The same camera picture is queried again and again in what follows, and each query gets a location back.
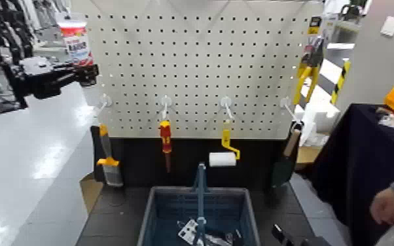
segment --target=white pegboard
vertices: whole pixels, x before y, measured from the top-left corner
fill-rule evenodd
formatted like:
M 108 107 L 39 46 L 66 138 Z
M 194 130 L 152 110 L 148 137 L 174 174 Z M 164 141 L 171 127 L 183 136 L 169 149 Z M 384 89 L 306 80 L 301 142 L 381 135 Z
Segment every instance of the white pegboard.
M 285 139 L 317 1 L 72 0 L 85 14 L 98 86 L 113 105 L 112 137 L 158 137 L 161 98 L 172 98 L 174 137 L 220 138 L 232 99 L 232 138 Z

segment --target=person's hand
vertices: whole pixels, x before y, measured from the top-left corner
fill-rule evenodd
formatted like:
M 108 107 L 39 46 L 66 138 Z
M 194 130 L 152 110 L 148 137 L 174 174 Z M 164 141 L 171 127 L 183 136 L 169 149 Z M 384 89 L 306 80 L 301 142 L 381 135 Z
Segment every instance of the person's hand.
M 387 188 L 377 193 L 371 203 L 370 212 L 378 224 L 382 221 L 394 224 L 394 190 Z

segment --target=gray floor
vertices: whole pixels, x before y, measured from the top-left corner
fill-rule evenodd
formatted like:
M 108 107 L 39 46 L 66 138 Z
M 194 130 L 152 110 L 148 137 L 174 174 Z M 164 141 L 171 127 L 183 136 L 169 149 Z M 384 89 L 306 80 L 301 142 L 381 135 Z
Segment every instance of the gray floor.
M 351 246 L 347 227 L 337 220 L 331 206 L 316 196 L 310 183 L 294 174 L 290 184 L 315 235 L 324 237 L 332 246 Z

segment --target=table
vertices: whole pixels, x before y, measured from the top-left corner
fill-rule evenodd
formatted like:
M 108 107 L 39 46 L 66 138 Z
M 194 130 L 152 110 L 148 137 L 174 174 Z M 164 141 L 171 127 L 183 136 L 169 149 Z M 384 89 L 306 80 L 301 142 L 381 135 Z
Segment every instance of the table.
M 349 227 L 353 246 L 375 245 L 389 228 L 369 213 L 373 197 L 394 181 L 394 129 L 378 124 L 379 106 L 351 105 L 313 167 L 313 187 Z
M 123 191 L 104 186 L 77 246 L 136 245 L 149 190 Z M 294 236 L 297 245 L 305 238 L 314 237 L 290 184 L 275 190 L 271 196 L 258 190 L 250 190 L 250 195 L 261 245 L 280 245 L 271 233 L 275 223 Z

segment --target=blue basket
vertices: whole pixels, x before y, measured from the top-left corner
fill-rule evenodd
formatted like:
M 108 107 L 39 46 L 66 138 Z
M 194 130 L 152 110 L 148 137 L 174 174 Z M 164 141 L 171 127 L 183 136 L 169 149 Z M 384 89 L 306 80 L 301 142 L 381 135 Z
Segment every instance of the blue basket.
M 204 193 L 206 226 L 224 232 L 239 230 L 244 246 L 260 246 L 249 192 L 244 188 L 209 188 Z M 137 246 L 189 246 L 178 236 L 177 221 L 198 218 L 198 193 L 193 188 L 151 188 Z

